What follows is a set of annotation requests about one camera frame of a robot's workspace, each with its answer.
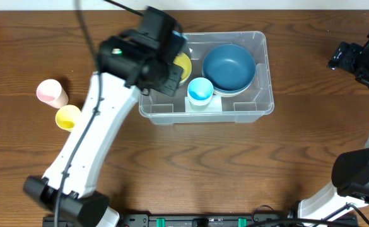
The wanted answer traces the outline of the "yellow small bowl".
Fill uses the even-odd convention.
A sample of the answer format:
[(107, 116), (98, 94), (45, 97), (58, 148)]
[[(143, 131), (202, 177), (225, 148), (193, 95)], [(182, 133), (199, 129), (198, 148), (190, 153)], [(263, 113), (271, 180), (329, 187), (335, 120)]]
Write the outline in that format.
[(181, 53), (174, 59), (173, 63), (177, 66), (180, 66), (183, 69), (179, 83), (179, 85), (182, 86), (188, 80), (191, 74), (192, 71), (191, 60), (185, 53)]

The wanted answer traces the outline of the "blue cup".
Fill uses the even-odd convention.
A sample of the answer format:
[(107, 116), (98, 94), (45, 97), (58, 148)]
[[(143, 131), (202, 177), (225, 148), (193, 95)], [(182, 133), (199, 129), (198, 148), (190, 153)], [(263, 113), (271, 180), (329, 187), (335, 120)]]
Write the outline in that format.
[(212, 82), (206, 78), (195, 78), (193, 79), (188, 87), (188, 97), (191, 97), (197, 101), (205, 101), (212, 97), (214, 87)]

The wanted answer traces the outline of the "cream cup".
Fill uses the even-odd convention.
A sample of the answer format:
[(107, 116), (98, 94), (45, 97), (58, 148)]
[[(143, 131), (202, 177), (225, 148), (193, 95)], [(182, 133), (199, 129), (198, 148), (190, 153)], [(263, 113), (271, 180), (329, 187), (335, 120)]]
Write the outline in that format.
[(209, 96), (208, 98), (204, 100), (197, 100), (193, 96), (190, 96), (190, 95), (188, 95), (187, 98), (190, 104), (197, 106), (197, 107), (203, 107), (205, 105), (208, 105), (210, 101), (212, 100), (212, 96)]

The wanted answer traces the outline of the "green cup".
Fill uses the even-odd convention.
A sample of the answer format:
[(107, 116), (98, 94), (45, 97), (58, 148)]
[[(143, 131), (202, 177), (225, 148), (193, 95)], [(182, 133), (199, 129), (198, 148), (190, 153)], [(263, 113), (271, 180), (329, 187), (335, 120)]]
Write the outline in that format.
[(205, 104), (205, 105), (195, 105), (193, 103), (189, 103), (189, 106), (190, 106), (190, 109), (193, 112), (202, 112), (202, 111), (205, 111), (207, 109), (208, 104)]

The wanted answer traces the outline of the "dark blue bowl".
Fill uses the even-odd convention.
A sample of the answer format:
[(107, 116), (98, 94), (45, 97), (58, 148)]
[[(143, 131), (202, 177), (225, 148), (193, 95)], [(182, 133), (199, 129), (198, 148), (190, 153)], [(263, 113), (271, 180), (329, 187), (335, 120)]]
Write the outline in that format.
[(223, 93), (236, 93), (248, 88), (255, 75), (249, 73), (218, 73), (208, 74), (203, 72), (202, 76), (212, 82), (214, 90)]
[(202, 63), (202, 72), (255, 75), (256, 63), (253, 55), (247, 49), (235, 44), (223, 44), (207, 53)]

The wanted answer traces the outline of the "large cream bowl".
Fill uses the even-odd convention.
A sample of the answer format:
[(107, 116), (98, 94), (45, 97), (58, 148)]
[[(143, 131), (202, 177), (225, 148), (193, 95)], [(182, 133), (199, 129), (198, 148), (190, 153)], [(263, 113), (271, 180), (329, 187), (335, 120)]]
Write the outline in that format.
[(249, 87), (245, 87), (244, 89), (239, 90), (239, 91), (223, 91), (223, 90), (214, 88), (213, 93), (218, 96), (229, 98), (229, 97), (234, 97), (234, 96), (241, 94), (242, 92), (246, 91), (248, 88)]

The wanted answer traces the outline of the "yellow cup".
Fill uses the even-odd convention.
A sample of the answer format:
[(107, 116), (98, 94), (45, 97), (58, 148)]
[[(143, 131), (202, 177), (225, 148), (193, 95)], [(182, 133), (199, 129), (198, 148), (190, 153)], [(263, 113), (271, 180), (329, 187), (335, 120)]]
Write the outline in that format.
[(56, 113), (56, 124), (59, 128), (71, 132), (81, 117), (81, 110), (74, 105), (61, 107)]
[(176, 57), (180, 54), (185, 54), (187, 57), (191, 57), (188, 38), (182, 33), (176, 31), (172, 32), (172, 49)]

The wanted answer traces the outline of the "pink cup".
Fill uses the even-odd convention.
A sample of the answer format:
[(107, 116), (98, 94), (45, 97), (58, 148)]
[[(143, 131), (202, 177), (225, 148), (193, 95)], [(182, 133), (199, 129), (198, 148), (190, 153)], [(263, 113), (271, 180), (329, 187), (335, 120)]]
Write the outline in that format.
[(66, 106), (69, 101), (60, 82), (54, 79), (42, 81), (36, 89), (36, 96), (41, 102), (54, 108)]

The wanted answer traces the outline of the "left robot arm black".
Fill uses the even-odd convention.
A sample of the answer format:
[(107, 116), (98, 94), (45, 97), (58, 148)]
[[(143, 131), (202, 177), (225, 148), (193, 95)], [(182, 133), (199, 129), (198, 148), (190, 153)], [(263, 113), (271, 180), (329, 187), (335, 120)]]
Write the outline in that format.
[(97, 192), (107, 153), (131, 108), (144, 91), (174, 96), (182, 68), (174, 59), (186, 39), (177, 21), (148, 7), (137, 29), (103, 41), (81, 115), (54, 162), (23, 190), (54, 214), (53, 225), (116, 226), (119, 214)]

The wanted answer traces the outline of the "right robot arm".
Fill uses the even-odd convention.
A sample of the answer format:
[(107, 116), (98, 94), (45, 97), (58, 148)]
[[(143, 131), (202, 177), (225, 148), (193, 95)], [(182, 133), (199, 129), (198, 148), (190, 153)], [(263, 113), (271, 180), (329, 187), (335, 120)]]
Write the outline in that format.
[[(327, 64), (353, 75), (369, 89), (369, 32), (363, 45), (341, 42)], [(331, 181), (308, 199), (296, 203), (291, 218), (302, 226), (330, 226), (352, 210), (369, 206), (369, 133), (361, 148), (341, 153)]]

